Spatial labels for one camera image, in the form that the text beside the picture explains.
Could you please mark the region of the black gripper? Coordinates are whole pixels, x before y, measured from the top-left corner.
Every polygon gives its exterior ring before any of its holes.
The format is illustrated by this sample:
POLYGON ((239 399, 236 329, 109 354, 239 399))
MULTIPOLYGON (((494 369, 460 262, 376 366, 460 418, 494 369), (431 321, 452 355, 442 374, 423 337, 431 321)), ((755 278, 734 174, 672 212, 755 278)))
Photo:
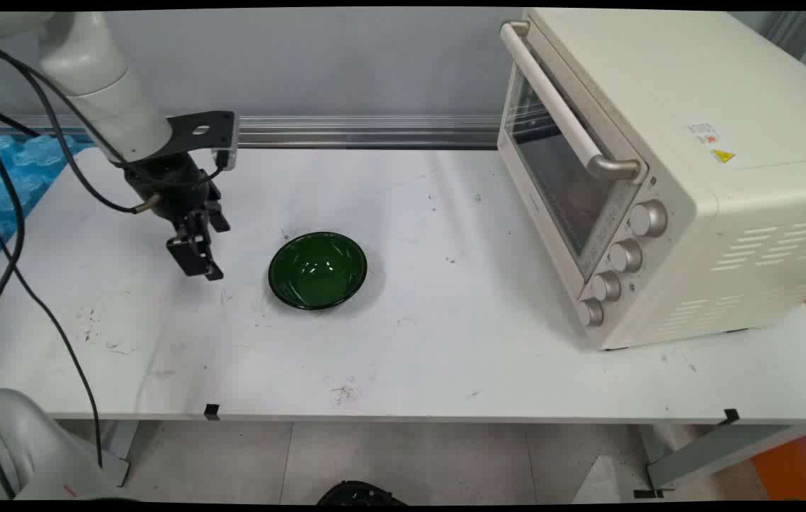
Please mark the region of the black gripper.
POLYGON ((186 276, 219 281, 224 274, 214 261, 210 230, 230 230, 219 204, 221 194, 204 169, 188 154, 144 159, 124 168, 124 178, 140 198, 159 196, 153 214, 173 225, 166 247, 186 276))

